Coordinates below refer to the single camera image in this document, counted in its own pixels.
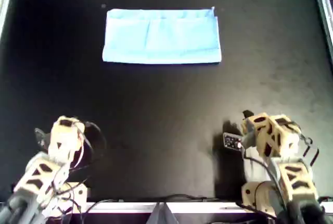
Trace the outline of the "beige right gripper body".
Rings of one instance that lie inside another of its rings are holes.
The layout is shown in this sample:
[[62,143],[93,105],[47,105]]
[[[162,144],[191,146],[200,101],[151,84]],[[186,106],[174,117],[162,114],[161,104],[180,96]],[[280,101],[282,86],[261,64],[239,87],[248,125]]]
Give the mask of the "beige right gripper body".
[[268,144],[270,138],[267,133],[269,129],[269,116],[267,114],[258,114],[249,117],[253,124],[252,130],[243,130],[242,146],[244,149],[255,147],[259,156],[268,158],[271,155],[272,147]]

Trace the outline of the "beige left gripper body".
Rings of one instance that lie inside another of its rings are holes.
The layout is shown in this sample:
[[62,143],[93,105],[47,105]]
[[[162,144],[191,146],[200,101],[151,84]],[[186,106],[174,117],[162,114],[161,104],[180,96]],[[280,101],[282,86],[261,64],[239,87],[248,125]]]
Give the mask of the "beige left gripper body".
[[52,141],[77,141],[85,125],[75,117],[60,116],[51,129]]

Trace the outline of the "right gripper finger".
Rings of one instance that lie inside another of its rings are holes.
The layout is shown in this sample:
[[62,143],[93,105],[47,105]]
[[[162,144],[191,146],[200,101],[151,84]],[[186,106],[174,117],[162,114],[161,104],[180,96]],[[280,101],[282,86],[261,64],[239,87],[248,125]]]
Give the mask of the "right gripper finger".
[[242,112],[242,114],[244,116],[242,123],[241,123],[242,130],[252,130],[253,124],[252,124],[251,120],[249,120],[249,117],[254,116],[254,113],[250,110],[244,110]]

